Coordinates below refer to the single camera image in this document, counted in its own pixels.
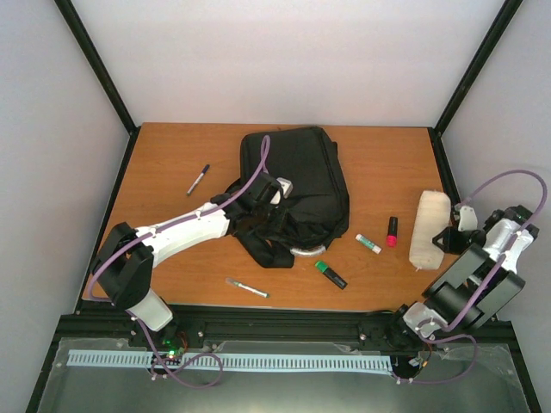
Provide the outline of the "beige pencil case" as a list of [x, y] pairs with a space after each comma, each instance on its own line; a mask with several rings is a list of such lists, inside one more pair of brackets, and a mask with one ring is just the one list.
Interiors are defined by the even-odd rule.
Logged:
[[416, 270], [440, 268], [444, 253], [432, 239], [448, 226], [450, 211], [451, 202], [445, 193], [425, 190], [421, 194], [409, 251], [409, 261]]

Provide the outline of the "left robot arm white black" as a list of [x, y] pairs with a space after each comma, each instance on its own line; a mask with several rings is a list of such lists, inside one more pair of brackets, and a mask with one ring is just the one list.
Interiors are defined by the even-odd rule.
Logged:
[[90, 264], [89, 287], [99, 284], [111, 304], [141, 320], [160, 346], [179, 336], [168, 304], [152, 289], [152, 271], [168, 258], [199, 243], [224, 237], [275, 210], [293, 190], [291, 181], [261, 172], [209, 202], [162, 223], [112, 228]]

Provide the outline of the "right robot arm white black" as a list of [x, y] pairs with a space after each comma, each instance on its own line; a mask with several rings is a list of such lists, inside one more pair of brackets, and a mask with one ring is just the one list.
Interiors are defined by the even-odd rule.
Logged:
[[508, 304], [525, 286], [517, 260], [539, 235], [532, 216], [522, 205], [497, 209], [478, 229], [473, 209], [463, 206], [451, 225], [429, 235], [437, 252], [458, 258], [423, 291], [422, 302], [394, 313], [387, 343], [404, 349], [439, 330], [470, 332]]

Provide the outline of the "black student backpack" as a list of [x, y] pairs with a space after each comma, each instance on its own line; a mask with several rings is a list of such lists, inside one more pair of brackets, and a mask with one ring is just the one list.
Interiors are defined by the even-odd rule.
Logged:
[[293, 183], [279, 206], [288, 209], [287, 224], [282, 231], [267, 231], [267, 214], [231, 235], [261, 267], [292, 268], [296, 256], [325, 252], [349, 229], [350, 196], [337, 143], [319, 126], [246, 135], [240, 145], [240, 177], [227, 190], [242, 188], [255, 177], [265, 136], [270, 139], [269, 152], [261, 172]]

